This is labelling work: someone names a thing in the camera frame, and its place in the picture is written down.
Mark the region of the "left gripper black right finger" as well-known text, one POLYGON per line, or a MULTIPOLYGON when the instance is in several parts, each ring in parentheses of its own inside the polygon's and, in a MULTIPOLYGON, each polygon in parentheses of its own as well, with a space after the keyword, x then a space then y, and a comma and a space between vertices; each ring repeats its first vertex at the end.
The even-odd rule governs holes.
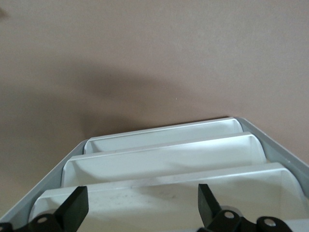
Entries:
POLYGON ((197 232, 292 232, 276 217, 259 217, 250 222, 236 211, 223 209, 207 184, 198 185, 198 211, 204 227, 197 232))

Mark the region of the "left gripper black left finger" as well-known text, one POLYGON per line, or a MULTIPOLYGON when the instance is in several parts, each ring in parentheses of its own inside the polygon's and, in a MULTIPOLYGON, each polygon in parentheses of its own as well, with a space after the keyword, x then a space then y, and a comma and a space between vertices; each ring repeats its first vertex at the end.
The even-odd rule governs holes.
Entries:
POLYGON ((0 232, 77 232, 88 211, 88 189, 79 186, 54 213, 37 216, 15 230, 9 222, 0 223, 0 232))

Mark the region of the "white uppermost cabinet drawer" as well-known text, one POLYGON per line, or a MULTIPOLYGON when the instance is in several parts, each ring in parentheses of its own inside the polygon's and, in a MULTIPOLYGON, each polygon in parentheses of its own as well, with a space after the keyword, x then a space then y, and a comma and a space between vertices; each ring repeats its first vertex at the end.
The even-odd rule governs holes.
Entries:
POLYGON ((76 186, 87 186, 89 211, 78 232, 167 232, 203 225, 198 211, 199 184, 209 185, 222 206, 238 209, 255 222, 272 216, 295 232, 309 232, 309 200, 281 164, 260 163, 214 168, 181 167, 146 172, 67 165, 60 188, 45 191, 29 219, 58 208, 76 186))

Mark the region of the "white middle cabinet drawer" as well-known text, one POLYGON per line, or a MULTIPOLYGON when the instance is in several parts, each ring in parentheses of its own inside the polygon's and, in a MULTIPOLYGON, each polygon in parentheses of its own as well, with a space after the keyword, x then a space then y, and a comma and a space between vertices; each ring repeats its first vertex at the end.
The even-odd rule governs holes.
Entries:
POLYGON ((259 140, 243 132, 147 149, 73 156, 63 167, 61 187, 259 165, 266 161, 259 140))

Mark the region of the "white lowest cabinet drawer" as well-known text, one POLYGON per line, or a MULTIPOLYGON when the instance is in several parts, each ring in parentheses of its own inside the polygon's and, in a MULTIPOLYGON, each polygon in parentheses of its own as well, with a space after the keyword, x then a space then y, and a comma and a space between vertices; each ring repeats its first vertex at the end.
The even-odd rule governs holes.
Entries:
POLYGON ((242 132, 243 129, 240 123, 235 118, 228 117, 92 137, 84 146, 84 154, 110 152, 194 139, 206 139, 242 132))

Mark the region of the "white drawer cabinet shell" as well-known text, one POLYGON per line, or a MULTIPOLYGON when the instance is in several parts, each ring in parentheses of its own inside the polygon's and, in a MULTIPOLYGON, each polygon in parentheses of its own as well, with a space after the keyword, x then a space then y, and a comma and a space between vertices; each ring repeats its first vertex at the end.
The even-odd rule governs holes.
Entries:
MULTIPOLYGON (((266 163, 279 163, 286 169, 288 169, 292 175, 297 179, 300 184, 300 187, 306 197, 309 200, 309 165, 306 165, 304 162, 300 161, 295 157, 291 152, 286 150, 276 141, 267 136, 264 132, 258 129, 249 121, 243 118, 235 118, 240 125, 242 126, 243 132, 249 132, 253 134, 261 143, 266 156, 266 163)), ((75 149, 73 149, 45 178, 43 178, 20 202, 18 202, 11 210, 9 210, 2 218, 0 218, 0 223, 9 222, 12 224, 13 229, 18 229, 27 223, 31 222, 33 219, 29 219, 31 209, 36 202, 36 200, 47 190, 58 189, 61 187, 61 176, 65 163, 73 156, 85 155, 84 146, 88 140, 81 142, 75 149)), ((132 149, 147 149, 151 147, 157 147, 162 144, 153 145, 153 146, 144 146, 136 147, 132 149)), ((132 149, 122 149, 117 151, 103 152, 103 153, 112 153, 119 151, 127 151, 132 149)), ((242 213, 231 206, 222 206, 223 209, 230 208, 236 211, 238 214, 242 213)), ((52 214, 55 210, 43 214, 52 214)), ((177 231, 167 231, 167 232, 197 232, 198 229, 204 227, 198 227, 196 229, 185 229, 177 231)))

